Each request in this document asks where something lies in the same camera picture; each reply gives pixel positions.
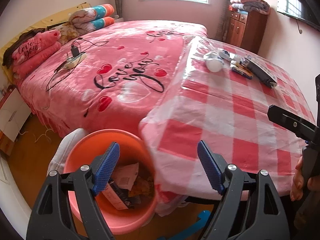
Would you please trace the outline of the person right hand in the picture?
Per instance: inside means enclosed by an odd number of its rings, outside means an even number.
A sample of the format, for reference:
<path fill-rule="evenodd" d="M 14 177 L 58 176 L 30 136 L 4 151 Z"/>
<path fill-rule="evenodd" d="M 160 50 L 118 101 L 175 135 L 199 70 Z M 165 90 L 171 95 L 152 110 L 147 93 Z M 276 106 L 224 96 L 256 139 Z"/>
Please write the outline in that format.
<path fill-rule="evenodd" d="M 303 196 L 304 178 L 302 176 L 303 157 L 300 157 L 295 167 L 295 175 L 293 176 L 290 198 L 292 201 L 301 200 Z M 311 177 L 308 180 L 308 189 L 310 191 L 320 191 L 320 177 Z"/>

